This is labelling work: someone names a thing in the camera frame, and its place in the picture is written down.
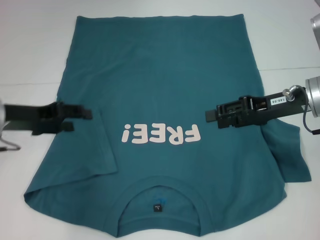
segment teal t-shirt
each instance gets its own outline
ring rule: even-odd
[[[205,111],[263,96],[243,15],[78,17],[57,99],[92,109],[54,138],[24,198],[115,237],[196,236],[279,204],[310,181],[299,128],[218,129]]]

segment white background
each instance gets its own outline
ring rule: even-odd
[[[266,94],[320,76],[320,51],[310,18],[320,13],[313,0],[0,0],[0,98],[5,103],[45,105],[55,100],[76,17],[232,16],[244,14]],[[302,116],[283,121],[301,127],[301,148],[312,182],[289,183],[287,198],[273,210],[203,240],[319,240],[320,136],[312,136]],[[311,129],[320,119],[309,113]],[[23,200],[52,135],[5,132],[22,145],[0,153],[1,240],[106,240],[107,233],[76,226],[30,209]],[[126,240],[191,240],[195,236],[146,230]]]

